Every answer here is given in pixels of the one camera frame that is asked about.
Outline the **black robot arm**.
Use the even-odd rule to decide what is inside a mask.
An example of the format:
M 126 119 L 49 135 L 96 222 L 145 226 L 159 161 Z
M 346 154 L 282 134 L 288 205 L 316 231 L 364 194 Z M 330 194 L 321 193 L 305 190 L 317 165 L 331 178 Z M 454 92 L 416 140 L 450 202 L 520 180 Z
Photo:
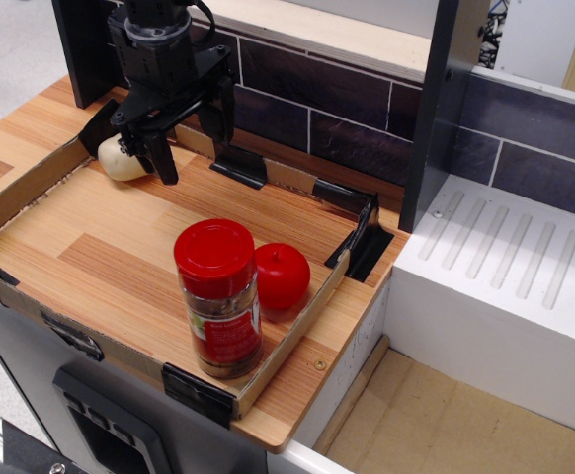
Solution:
M 234 134 L 231 50 L 210 45 L 214 27 L 192 37 L 192 7 L 214 19 L 202 1 L 126 1 L 108 18 L 128 84 L 111 124 L 121 135 L 122 151 L 165 185 L 179 180 L 167 141 L 178 123 L 198 115 L 204 133 L 221 144 Z

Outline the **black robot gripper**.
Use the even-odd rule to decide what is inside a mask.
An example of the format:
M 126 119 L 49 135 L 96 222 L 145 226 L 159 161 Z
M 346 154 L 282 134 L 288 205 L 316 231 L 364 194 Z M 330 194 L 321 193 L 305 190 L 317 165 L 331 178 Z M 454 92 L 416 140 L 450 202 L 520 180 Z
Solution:
M 196 114 L 204 133 L 218 143 L 234 134 L 232 49 L 219 44 L 197 50 L 186 13 L 147 26 L 129 13 L 113 13 L 108 25 L 129 92 L 112 114 L 121 129 L 121 149 L 164 185 L 178 183 L 178 172 L 166 135 Z

